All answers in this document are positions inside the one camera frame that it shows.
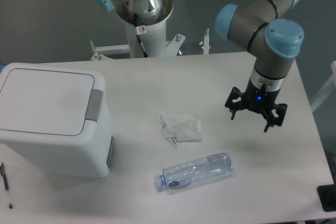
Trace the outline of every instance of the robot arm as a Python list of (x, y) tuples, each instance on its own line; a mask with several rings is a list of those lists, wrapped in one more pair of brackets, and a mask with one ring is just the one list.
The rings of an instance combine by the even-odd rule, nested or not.
[(264, 132), (282, 125), (287, 105), (275, 104), (275, 99), (299, 53), (304, 33), (297, 23), (278, 18), (297, 1), (253, 0), (245, 8), (229, 4), (219, 12), (216, 31), (256, 56), (246, 91), (234, 87), (225, 104), (232, 120), (236, 111), (248, 109), (266, 119)]
[(131, 58), (165, 56), (165, 22), (173, 10), (172, 0), (96, 0), (96, 2), (108, 12), (115, 9), (124, 22)]

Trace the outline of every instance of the crumpled paper towel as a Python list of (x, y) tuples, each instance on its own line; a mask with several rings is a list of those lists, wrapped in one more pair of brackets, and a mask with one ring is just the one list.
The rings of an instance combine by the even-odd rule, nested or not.
[(161, 114), (164, 137), (177, 148), (177, 142), (200, 142), (201, 121), (190, 115)]

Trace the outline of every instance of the pen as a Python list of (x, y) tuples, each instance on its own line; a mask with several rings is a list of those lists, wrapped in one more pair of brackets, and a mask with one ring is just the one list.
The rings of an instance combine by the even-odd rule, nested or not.
[(4, 163), (1, 163), (0, 173), (1, 173), (2, 178), (4, 179), (5, 190), (6, 190), (6, 193), (8, 195), (8, 199), (9, 199), (8, 207), (10, 209), (12, 209), (13, 208), (13, 203), (12, 203), (11, 195), (9, 193), (9, 186), (8, 186), (8, 180), (7, 180), (7, 175), (6, 175), (6, 170), (5, 170), (5, 164)]

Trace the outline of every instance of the gray floor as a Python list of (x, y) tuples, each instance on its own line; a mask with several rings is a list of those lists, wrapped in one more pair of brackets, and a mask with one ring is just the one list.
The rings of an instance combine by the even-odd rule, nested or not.
[[(212, 53), (242, 51), (214, 32), (219, 10), (228, 3), (250, 0), (174, 0), (167, 22), (167, 39), (187, 37), (183, 51), (201, 54), (198, 43), (210, 28)], [(335, 0), (301, 0), (285, 18), (298, 22), (305, 39), (297, 58), (308, 99), (331, 76), (336, 60)], [(115, 13), (105, 13), (94, 0), (0, 0), (0, 61), (57, 62), (89, 60), (90, 40), (96, 46), (126, 44), (123, 24)], [(336, 155), (336, 92), (314, 113), (327, 157)]]

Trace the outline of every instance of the black cable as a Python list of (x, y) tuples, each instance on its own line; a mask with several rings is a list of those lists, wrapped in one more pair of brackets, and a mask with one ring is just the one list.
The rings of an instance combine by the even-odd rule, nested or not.
[[(134, 27), (137, 27), (138, 26), (138, 15), (136, 13), (134, 13)], [(140, 44), (140, 47), (141, 47), (141, 50), (142, 50), (142, 53), (143, 53), (143, 57), (144, 58), (149, 58), (146, 50), (145, 50), (145, 47), (143, 46), (143, 43), (142, 43), (142, 40), (141, 40), (141, 37), (140, 37), (140, 34), (136, 36), (139, 44)]]

